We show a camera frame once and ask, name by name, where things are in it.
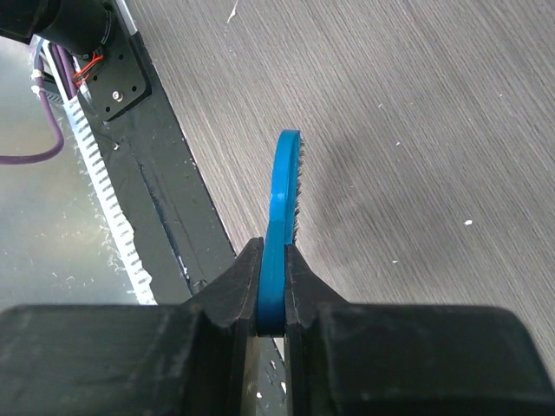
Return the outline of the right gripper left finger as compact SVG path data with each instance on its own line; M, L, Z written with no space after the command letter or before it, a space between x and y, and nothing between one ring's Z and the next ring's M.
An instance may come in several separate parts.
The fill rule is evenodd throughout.
M180 305L5 310L2 414L253 415L263 247Z

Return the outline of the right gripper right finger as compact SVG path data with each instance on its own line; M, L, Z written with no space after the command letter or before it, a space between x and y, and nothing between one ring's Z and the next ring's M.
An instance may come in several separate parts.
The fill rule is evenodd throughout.
M551 415L523 322L492 306L347 302L286 250L291 415Z

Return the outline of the blue hand brush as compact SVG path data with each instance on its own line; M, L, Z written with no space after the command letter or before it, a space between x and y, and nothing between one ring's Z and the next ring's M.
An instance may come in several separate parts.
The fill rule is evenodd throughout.
M258 281L257 332L281 336L285 327L285 252L295 243L303 140L298 130L283 130L271 173L268 226Z

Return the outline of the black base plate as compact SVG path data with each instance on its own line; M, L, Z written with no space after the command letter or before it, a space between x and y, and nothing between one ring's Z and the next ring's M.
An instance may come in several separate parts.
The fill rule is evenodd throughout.
M118 36L85 113L157 305L180 305L228 270L232 246L140 35ZM258 340L253 415L283 415L284 365Z

